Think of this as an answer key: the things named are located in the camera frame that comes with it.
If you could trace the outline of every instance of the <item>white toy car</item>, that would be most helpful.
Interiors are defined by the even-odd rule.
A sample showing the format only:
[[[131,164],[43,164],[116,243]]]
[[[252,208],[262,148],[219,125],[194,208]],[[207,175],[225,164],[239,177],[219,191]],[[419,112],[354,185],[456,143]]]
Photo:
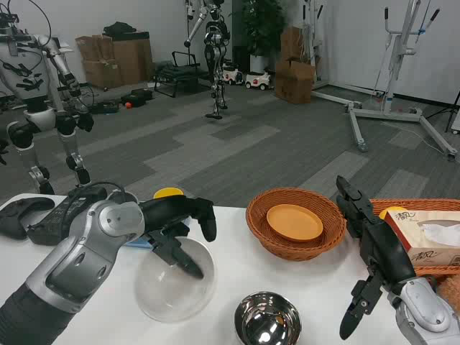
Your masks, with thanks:
[[[224,81],[230,85],[236,84],[241,85],[243,80],[243,73],[241,73],[238,68],[224,66]]]
[[[260,88],[262,91],[270,88],[270,74],[249,72],[246,76],[246,88]]]

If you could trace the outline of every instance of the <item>metal bowl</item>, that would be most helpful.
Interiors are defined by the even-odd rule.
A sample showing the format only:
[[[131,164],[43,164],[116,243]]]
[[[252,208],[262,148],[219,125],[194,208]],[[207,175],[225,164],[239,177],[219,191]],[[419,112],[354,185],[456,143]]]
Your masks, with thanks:
[[[238,305],[235,329],[244,345],[294,345],[302,323],[291,302],[264,291],[247,296]]]

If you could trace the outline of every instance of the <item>green plant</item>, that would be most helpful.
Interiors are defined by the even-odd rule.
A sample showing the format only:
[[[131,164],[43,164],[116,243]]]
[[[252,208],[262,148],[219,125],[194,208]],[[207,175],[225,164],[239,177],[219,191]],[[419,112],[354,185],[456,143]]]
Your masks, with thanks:
[[[268,56],[280,50],[285,18],[278,0],[243,0],[242,19],[252,55]]]

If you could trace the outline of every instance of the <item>white table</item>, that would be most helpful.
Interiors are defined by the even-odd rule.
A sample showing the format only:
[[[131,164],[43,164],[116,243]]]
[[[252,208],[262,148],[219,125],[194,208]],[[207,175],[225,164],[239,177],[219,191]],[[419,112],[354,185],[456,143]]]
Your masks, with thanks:
[[[38,195],[21,194],[12,200],[32,196]],[[57,202],[64,199],[52,198]],[[107,281],[55,344],[236,345],[235,308],[242,298],[261,290],[279,293],[297,307],[303,323],[299,345],[408,344],[397,328],[386,293],[353,335],[347,341],[340,339],[339,326],[351,301],[351,289],[358,279],[367,277],[357,243],[348,235],[335,249],[311,261],[289,262],[260,245],[248,230],[245,211],[215,207],[217,240],[206,245],[216,261],[218,282],[213,300],[197,316],[167,324],[143,314],[134,299],[134,277],[148,251],[123,247]],[[44,216],[35,214],[34,219]],[[190,225],[190,237],[204,241],[195,221]],[[0,305],[51,250],[30,240],[0,237]]]

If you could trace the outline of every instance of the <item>yellow object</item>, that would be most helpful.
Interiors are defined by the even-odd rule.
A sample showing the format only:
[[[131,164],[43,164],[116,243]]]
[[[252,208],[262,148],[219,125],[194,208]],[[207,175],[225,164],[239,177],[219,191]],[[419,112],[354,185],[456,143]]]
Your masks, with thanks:
[[[154,195],[154,199],[164,198],[165,196],[183,196],[184,192],[182,192],[179,188],[174,187],[167,187],[158,190]]]
[[[281,204],[267,212],[268,224],[280,236],[291,241],[305,242],[323,233],[323,222],[307,208]]]
[[[387,215],[388,211],[407,211],[407,209],[401,206],[391,206],[380,212],[379,218],[385,220],[385,216]]]

